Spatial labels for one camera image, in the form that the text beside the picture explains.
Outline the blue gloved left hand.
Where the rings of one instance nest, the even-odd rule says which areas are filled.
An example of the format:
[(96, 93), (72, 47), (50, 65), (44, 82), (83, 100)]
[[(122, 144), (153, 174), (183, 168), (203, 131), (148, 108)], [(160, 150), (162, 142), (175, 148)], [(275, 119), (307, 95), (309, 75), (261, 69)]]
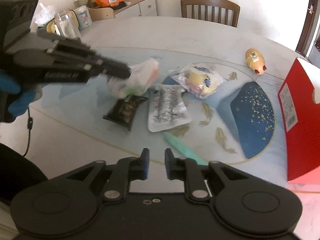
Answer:
[(14, 118), (23, 115), (37, 95), (35, 88), (22, 90), (12, 77), (4, 73), (1, 73), (1, 92), (13, 98), (5, 110)]

